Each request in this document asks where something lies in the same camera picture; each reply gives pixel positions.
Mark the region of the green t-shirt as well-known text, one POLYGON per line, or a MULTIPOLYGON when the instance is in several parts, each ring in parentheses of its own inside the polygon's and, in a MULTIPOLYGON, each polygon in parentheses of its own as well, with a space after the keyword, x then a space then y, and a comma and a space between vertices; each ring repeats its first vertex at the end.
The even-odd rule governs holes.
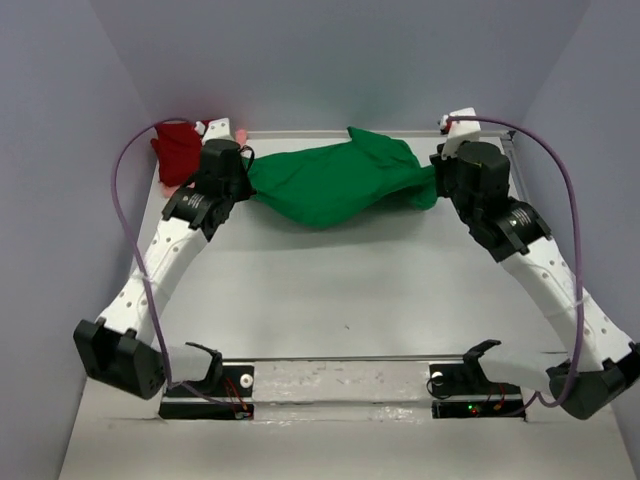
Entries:
POLYGON ((421 211, 435 206, 435 169, 423 166, 405 141, 356 127, 347 133, 347 142, 254 160, 255 199, 313 229, 339 225, 379 202, 421 211))

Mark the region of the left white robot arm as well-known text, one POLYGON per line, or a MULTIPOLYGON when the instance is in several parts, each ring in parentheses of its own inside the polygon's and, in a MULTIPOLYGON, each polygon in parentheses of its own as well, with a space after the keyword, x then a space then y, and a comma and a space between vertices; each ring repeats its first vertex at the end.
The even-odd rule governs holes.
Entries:
POLYGON ((233 140, 213 139, 200 150, 198 169, 172 194, 145 253, 114 300, 96 320, 82 320, 73 340, 87 376, 149 400, 163 387, 201 395, 221 383, 222 355, 188 342, 167 345, 160 316, 190 264, 254 190, 254 154, 233 140))

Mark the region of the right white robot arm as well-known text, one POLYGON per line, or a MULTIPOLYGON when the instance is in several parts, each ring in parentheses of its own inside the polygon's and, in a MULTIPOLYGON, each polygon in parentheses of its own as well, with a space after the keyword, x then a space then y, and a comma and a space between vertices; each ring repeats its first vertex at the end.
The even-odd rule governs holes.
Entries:
POLYGON ((462 384, 482 392, 507 383, 549 395, 570 416, 587 420, 639 379, 639 345, 597 302, 575 297, 575 275, 551 230, 528 203, 510 195, 510 161, 482 141, 465 141, 448 156, 444 145, 429 158, 436 192, 449 199, 471 237, 529 295, 568 351, 513 350, 489 339, 469 348, 462 384))

